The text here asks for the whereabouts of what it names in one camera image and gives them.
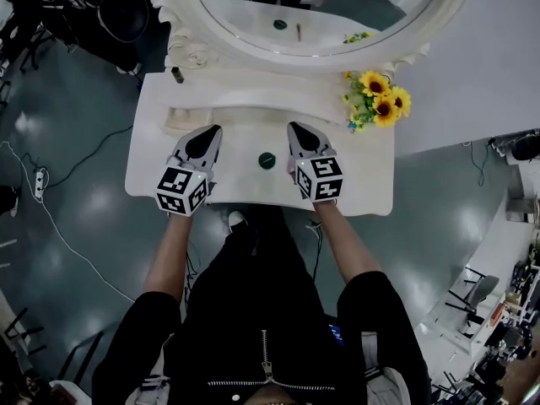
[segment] mirror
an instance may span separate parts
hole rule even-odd
[[[413,19],[429,2],[202,0],[211,16],[243,41],[270,51],[285,46],[293,55],[304,51],[319,56],[354,51],[373,43],[408,15]]]

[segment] green circle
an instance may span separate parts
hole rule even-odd
[[[273,26],[278,30],[285,30],[287,28],[287,23],[282,19],[276,19],[273,22]]]
[[[276,157],[269,152],[263,153],[259,156],[259,165],[264,170],[270,170],[276,165]]]

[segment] oval mirror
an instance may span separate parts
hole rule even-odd
[[[464,0],[166,0],[195,35],[257,68],[362,70],[417,51]]]

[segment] zipper pull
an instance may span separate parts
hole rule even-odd
[[[264,369],[264,374],[267,376],[267,380],[272,381],[272,379],[273,379],[272,362],[271,361],[263,361],[262,362],[262,368]]]

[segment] mirror frame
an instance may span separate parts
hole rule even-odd
[[[218,21],[203,0],[165,0],[165,6],[198,38],[241,65],[295,75],[363,71],[417,51],[429,42],[462,7],[465,0],[429,0],[404,19],[378,35],[357,42],[347,51],[344,45],[326,48],[278,46],[260,37],[240,32],[224,20]]]

